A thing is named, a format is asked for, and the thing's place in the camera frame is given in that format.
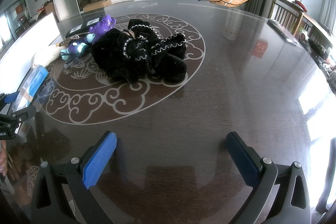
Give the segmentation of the person's left hand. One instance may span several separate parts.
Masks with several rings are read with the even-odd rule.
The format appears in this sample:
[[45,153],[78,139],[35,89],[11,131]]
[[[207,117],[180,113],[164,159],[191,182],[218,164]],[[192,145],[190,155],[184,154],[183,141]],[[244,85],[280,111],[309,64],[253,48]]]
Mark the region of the person's left hand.
[[1,152],[0,152],[0,173],[3,176],[6,176],[7,174],[7,163],[8,163],[8,158],[7,158],[6,141],[2,140],[1,141]]

